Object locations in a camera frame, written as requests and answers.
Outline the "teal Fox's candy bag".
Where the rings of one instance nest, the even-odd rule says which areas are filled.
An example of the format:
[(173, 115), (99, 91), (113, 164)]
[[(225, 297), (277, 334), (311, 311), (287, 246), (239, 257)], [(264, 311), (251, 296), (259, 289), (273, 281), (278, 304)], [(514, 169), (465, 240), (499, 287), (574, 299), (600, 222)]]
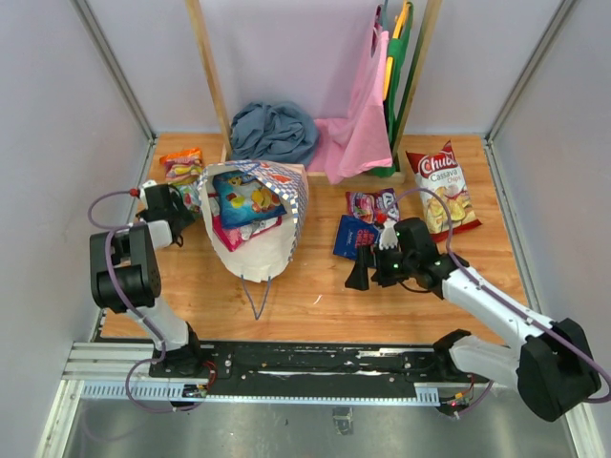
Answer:
[(201, 213), (201, 200), (197, 183), (174, 184), (174, 187), (179, 191), (184, 206), (192, 214), (199, 215)]

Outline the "colourful orange candy bag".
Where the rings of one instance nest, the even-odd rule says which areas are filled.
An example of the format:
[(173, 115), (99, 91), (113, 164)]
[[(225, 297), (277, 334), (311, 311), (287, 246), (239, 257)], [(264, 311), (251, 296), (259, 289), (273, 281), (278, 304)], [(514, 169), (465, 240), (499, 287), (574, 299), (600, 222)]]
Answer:
[(158, 162), (164, 169), (165, 181), (174, 185), (195, 182), (204, 165), (202, 151), (198, 147), (162, 156)]

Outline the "blue Burts chips bag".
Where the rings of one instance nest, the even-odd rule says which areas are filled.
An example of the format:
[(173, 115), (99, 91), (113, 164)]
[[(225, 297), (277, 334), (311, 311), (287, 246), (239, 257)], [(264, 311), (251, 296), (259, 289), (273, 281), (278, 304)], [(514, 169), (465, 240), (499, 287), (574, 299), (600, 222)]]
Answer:
[(348, 260), (356, 260), (358, 248), (378, 241), (379, 229), (349, 215), (340, 217), (332, 253)]

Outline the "purple snack packet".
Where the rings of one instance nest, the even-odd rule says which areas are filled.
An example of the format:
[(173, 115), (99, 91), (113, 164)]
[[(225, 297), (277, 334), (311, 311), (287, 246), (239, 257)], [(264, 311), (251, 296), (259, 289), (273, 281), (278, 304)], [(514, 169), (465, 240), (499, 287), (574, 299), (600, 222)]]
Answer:
[(388, 219), (398, 221), (400, 211), (396, 203), (396, 194), (393, 188), (380, 191), (346, 192), (348, 214), (365, 223), (373, 224), (379, 215), (386, 215)]

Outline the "blue checkered paper bag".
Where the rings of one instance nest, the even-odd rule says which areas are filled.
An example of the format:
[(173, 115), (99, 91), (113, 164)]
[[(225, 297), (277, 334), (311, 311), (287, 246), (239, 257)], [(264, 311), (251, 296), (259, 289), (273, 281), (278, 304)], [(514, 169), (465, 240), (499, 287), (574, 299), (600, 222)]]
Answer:
[[(211, 198), (208, 195), (212, 192), (214, 177), (234, 171), (246, 172), (261, 181), (265, 189), (280, 198), (287, 214), (282, 217), (280, 225), (231, 252), (214, 233)], [(198, 189), (208, 238), (225, 268), (240, 278), (242, 285), (249, 281), (270, 283), (281, 275), (293, 259), (306, 221), (309, 191), (305, 167), (258, 160), (210, 164), (200, 175)]]

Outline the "red Chubi cassava chips bag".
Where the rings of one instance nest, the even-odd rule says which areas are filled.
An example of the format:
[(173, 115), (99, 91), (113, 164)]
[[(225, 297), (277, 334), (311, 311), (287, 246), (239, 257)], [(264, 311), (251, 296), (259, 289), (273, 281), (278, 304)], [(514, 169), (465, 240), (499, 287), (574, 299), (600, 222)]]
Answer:
[(424, 210), (424, 221), (434, 241), (481, 225), (468, 191), (466, 178), (450, 141), (435, 155), (406, 152)]

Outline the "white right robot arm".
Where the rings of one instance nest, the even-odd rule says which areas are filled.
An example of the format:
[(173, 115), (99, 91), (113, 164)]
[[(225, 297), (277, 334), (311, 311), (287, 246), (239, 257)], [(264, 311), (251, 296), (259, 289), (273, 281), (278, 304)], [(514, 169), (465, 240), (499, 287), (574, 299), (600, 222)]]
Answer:
[(599, 401), (596, 394), (610, 377), (594, 361), (582, 327), (537, 313), (486, 281), (452, 250), (440, 252), (418, 218), (389, 220), (376, 242), (357, 247), (345, 286), (366, 291), (371, 283), (390, 287), (407, 280), (469, 312), (502, 340), (488, 343), (463, 329), (439, 339), (432, 369), (442, 381), (481, 376), (513, 389), (548, 422)]

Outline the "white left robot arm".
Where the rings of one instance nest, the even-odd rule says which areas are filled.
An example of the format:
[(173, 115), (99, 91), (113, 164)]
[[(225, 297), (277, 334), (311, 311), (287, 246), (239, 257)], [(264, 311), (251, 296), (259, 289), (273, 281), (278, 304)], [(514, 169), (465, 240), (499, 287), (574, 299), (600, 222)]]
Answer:
[[(118, 196), (141, 202), (137, 220), (123, 226), (95, 221), (96, 205)], [(147, 332), (154, 343), (153, 356), (148, 360), (150, 376), (198, 375), (204, 366), (199, 338), (161, 296), (156, 256), (160, 249), (181, 247), (182, 231), (195, 222), (178, 188), (149, 180), (137, 188), (97, 198), (87, 216), (99, 230), (90, 236), (90, 285), (95, 304), (128, 316)]]

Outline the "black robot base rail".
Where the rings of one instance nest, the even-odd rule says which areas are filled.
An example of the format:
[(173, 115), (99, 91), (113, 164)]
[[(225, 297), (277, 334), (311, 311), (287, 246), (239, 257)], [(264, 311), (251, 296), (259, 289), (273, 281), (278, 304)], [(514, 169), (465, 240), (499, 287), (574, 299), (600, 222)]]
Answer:
[(452, 374), (432, 347), (337, 343), (211, 342), (157, 359), (153, 378), (185, 379), (189, 394), (210, 379), (213, 398), (319, 404), (446, 404), (450, 394), (425, 387), (464, 390), (484, 378)]

